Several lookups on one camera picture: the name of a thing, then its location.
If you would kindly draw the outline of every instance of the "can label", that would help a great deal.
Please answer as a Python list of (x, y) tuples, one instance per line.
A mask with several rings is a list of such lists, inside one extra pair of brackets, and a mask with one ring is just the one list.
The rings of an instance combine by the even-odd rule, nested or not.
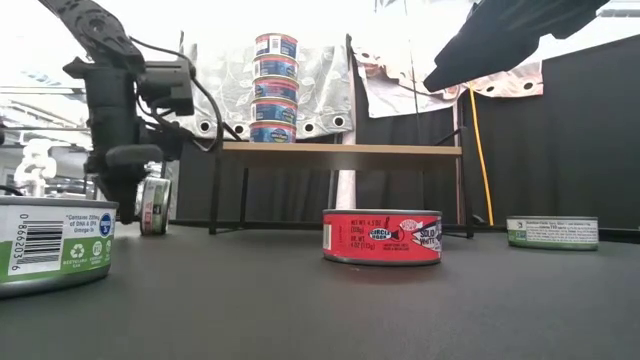
[(298, 65), (293, 59), (284, 56), (261, 56), (253, 63), (254, 78), (268, 75), (286, 76), (295, 79)]
[(326, 214), (324, 253), (380, 262), (430, 262), (442, 255), (440, 216)]
[(251, 105), (254, 121), (276, 120), (295, 124), (297, 112), (295, 104), (278, 100), (259, 100)]
[(0, 206), (0, 283), (107, 266), (115, 209)]
[(269, 34), (256, 39), (256, 56), (262, 54), (286, 55), (296, 58), (298, 41), (290, 36)]
[(142, 194), (142, 233), (161, 234), (167, 223), (169, 204), (165, 204), (165, 196), (169, 191), (170, 181), (166, 179), (147, 178)]
[(279, 79), (256, 80), (254, 92), (256, 99), (275, 97), (293, 102), (298, 99), (298, 89), (294, 83)]
[(510, 242), (553, 244), (598, 243), (597, 220), (507, 219)]
[(296, 135), (294, 128), (256, 123), (251, 127), (250, 138), (252, 142), (293, 143)]

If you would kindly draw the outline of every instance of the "barcode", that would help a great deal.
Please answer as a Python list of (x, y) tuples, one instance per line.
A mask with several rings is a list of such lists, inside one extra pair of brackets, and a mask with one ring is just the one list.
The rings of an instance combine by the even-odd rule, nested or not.
[(63, 221), (23, 221), (14, 241), (9, 275), (58, 270)]
[(331, 225), (324, 224), (322, 232), (322, 247), (331, 250)]

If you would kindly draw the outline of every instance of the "yellow cable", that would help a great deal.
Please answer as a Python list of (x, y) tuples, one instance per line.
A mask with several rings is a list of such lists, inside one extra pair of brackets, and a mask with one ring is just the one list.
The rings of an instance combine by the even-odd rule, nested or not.
[(478, 111), (476, 110), (476, 98), (473, 95), (473, 88), (469, 84), (469, 95), (471, 95), (471, 110), (473, 111), (473, 127), (476, 133), (476, 144), (478, 146), (478, 156), (482, 167), (482, 178), (484, 179), (484, 193), (487, 196), (487, 212), (489, 213), (489, 225), (493, 226), (493, 206), (491, 206), (491, 191), (489, 190), (489, 179), (487, 178), (487, 168), (484, 166), (484, 155), (482, 154), (482, 142), (480, 141), (480, 129), (478, 128)]

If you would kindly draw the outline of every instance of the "red tuna can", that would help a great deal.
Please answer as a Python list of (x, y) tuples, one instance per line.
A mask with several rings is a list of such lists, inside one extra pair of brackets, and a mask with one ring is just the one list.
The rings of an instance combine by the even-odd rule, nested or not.
[(325, 210), (324, 257), (363, 265), (437, 264), (442, 213), (429, 210)]

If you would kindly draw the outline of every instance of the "red label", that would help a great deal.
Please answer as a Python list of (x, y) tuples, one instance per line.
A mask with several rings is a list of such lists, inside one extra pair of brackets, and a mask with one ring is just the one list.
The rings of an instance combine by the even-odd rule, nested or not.
[(379, 261), (434, 261), (442, 254), (440, 216), (327, 214), (324, 253)]

